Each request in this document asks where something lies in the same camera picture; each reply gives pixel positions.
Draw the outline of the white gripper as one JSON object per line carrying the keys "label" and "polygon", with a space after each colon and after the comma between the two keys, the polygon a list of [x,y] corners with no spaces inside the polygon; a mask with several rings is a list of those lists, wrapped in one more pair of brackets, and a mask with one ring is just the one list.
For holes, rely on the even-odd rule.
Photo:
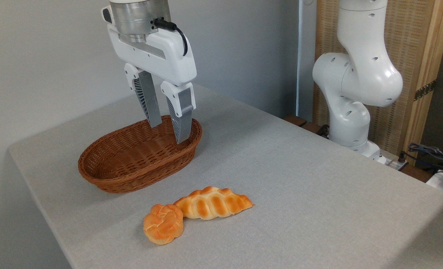
{"label": "white gripper", "polygon": [[187,140],[192,110],[196,109],[193,84],[189,83],[196,78],[190,42],[184,55],[184,42],[178,32],[160,29],[149,34],[145,43],[125,43],[114,26],[107,29],[117,56],[127,62],[124,70],[129,87],[135,91],[151,128],[162,123],[152,73],[165,80],[161,90],[167,99],[177,144]]}

